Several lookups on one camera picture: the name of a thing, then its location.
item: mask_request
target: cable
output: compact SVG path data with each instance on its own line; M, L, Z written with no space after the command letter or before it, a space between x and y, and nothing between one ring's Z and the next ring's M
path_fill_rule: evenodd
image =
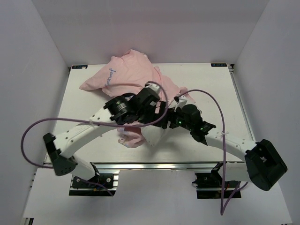
M160 85L159 83L156 83L156 82L154 82L154 81L149 81L149 83L153 83L153 84L158 85L158 86L161 88L162 92L164 93L166 102L168 102L168 96L167 96L167 93L166 93L166 91L164 90L164 88L162 87L162 85ZM131 126L131 125L117 125L117 124L110 124L110 123L104 123L104 122L92 122L92 123L95 124L95 125L109 126L109 127L115 127L115 128L132 128L132 127L135 127L135 128L142 128L142 127L146 127L146 126L149 126L149 125L153 125L153 124L155 124L155 123L161 121L161 120L165 117L165 115L167 114L168 108L169 108L169 105L166 104L166 105L165 105L165 111L164 111L164 113L161 115L161 117L159 117L157 120L155 120L155 121L153 121L153 122L146 123L146 124L137 124L137 125L132 125L132 126ZM34 122L33 124L31 124L31 125L25 130L25 132L24 132L23 135L22 135L22 138L21 138L21 153L22 153L24 159L25 159L28 163L30 163L30 164L32 164L32 165L34 165L34 166L41 167L41 168L46 168L46 169L53 169L53 166L40 165L40 164L37 164L37 163L35 163L35 162L32 162L32 161L26 156L25 151L24 151L24 140L25 140L25 137L26 137L27 133L28 133L34 126L36 126L37 124L42 123L42 122L45 122L45 121L53 121L53 120L56 120L56 121L58 121L58 120L59 120L59 121L70 121L70 122L77 122L77 123L90 124L90 121L89 121L89 120L77 120L77 119L58 118L58 117L57 117L57 118L45 118L45 119L38 120L38 121ZM100 186L100 187L102 187L102 188L105 188L105 187L104 187L103 185L101 185L101 184L92 183L92 182L89 182L89 183L94 184L94 185L98 185L98 186Z
M87 184L92 184L92 185L96 185L96 186L99 186L103 189L105 189L109 194L110 196L113 196L113 194L102 184L99 184L99 183L95 183L95 182L90 182L88 180L85 180L85 179L82 179L82 178L79 178L81 181L83 181L84 183L87 183Z
M219 105L219 103L217 102L217 100L208 92L204 91L204 90L199 90L199 89L192 89L192 90L188 90L180 95L178 95L178 97L180 98L182 95L188 94L192 91L198 91L198 92L202 92L204 94L207 94L208 96L210 96L212 98L212 100L214 100L214 102L216 103L220 114L221 114L221 119L222 119L222 138L223 138L223 174L222 174L222 184L221 184L221 207L220 207L220 214L221 216L224 214L225 208L227 206L227 204L229 203L230 199L232 198L232 196L237 192L242 190L247 184L248 182L241 187L240 189L238 189L240 182L237 184L237 186L235 187L234 191L231 193L231 195L228 197L228 199L226 200L225 204L224 204L224 192L225 192L225 171L226 171L226 139L225 139L225 120L224 120L224 115L222 112L222 109Z

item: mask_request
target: white enclosure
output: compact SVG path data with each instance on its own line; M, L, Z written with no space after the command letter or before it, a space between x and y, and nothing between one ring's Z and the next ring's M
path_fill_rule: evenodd
M300 224L299 11L298 0L1 1L0 223L20 223L36 171L23 159L20 139L31 123L58 115L68 67L105 64L134 48L152 63L235 64L256 139L270 139L287 164L279 184ZM29 134L32 161L43 161L40 134L53 127Z

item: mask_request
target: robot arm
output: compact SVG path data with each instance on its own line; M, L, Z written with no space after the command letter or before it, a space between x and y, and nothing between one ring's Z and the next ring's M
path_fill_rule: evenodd
M124 125L139 120L147 111L154 109L160 100L160 87L148 83L137 95L127 101L127 94L108 101L97 113L90 117L90 124L78 124L57 136L48 133L44 142L52 162L55 174L62 176L68 173L82 179L95 182L99 179L98 170L93 163L88 163L75 155L84 145L116 127L99 126L95 122L111 125Z
M92 163L85 162L75 155L76 151L98 136L116 127L98 126L92 122L105 122L124 125L139 121L146 124L162 116L166 102L161 102L159 113L155 113L156 103L160 100L160 88L155 84L146 84L130 100L124 96L115 97L90 117L91 124L78 124L74 128L54 136L44 136L44 142L52 161L56 175L71 173L82 179L96 182L99 174ZM169 108L167 115L154 126L163 129L183 127L191 136L205 145L223 149L222 132L216 126L203 121L201 112L195 105L185 105L185 96L175 98L177 105ZM287 171L283 160L271 142L240 139L231 134L225 135L226 151L240 158L244 163L227 163L225 180L253 182L262 190L269 190ZM222 177L223 163L212 170L219 179Z

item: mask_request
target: black label sticker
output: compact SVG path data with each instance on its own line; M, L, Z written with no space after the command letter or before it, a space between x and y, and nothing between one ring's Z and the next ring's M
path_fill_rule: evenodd
M211 63L211 67L227 67L226 63Z
M76 65L72 66L72 69L87 69L88 65Z

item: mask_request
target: white table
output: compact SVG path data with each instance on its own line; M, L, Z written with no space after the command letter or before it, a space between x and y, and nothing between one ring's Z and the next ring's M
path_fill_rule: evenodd
M215 96L224 112L226 130L241 138L249 138L228 68L211 67L210 64L157 65L178 86L206 90ZM60 117L87 119L109 99L101 90L86 92L78 89L102 66L88 65L87 69L71 70ZM204 94L191 95L201 108L203 118L221 128L214 102ZM73 123L58 122L54 134L73 126ZM147 145L129 149L117 140L116 131L111 131L84 146L77 155L91 162L116 164L222 160L221 150L197 143L182 129L175 129L154 149ZM238 160L229 154L227 159ZM222 217L219 215L219 199L196 199L196 190L190 185L194 179L193 171L122 170L114 197L68 196L70 174L57 177L52 170L38 169L24 217L34 218L33 225L274 225L291 222L278 184L269 192L251 184L242 191L241 199L229 203Z
M233 82L227 67L211 67L210 64L154 64L163 75L188 89L202 89L212 94L219 102L225 117L226 131L249 139L243 114L237 99ZM79 86L92 77L104 65L88 65L87 69L71 69L59 117L88 119L110 98L101 90L83 91ZM205 94L194 92L192 98L202 110L205 121L221 127L217 106ZM58 121L54 134L60 134L73 127L70 122ZM119 144L117 131L113 130L96 138L77 151L77 156L89 162L139 163L139 162L216 162L222 161L219 149L197 143L189 132L177 128L169 132L155 148L146 144L130 149ZM228 154L228 161L240 161Z

